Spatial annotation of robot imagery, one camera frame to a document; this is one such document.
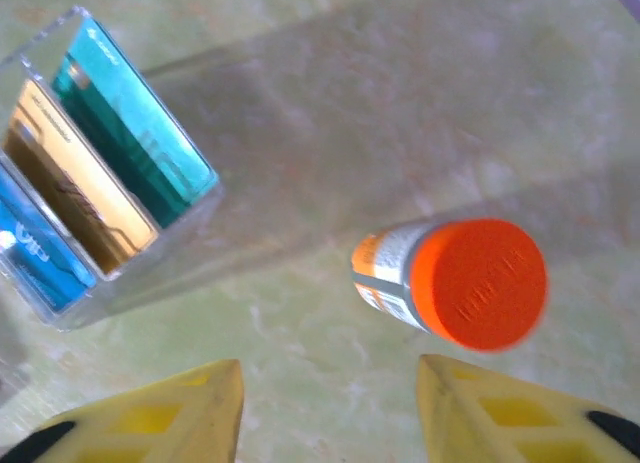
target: green countertop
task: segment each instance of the green countertop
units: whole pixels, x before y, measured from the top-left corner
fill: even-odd
[[[73,4],[227,195],[95,325],[57,333],[5,285],[0,446],[220,358],[243,365],[242,463],[424,461],[422,353],[640,420],[640,32],[616,0],[0,0],[1,52]],[[467,352],[353,289],[368,231],[478,215],[549,265],[548,313],[513,351]]]

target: acrylic card holder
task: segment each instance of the acrylic card holder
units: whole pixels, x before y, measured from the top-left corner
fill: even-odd
[[[45,321],[70,328],[121,294],[123,273],[161,259],[202,216],[196,204],[210,216],[222,188],[83,8],[0,62],[0,91],[0,265]]]

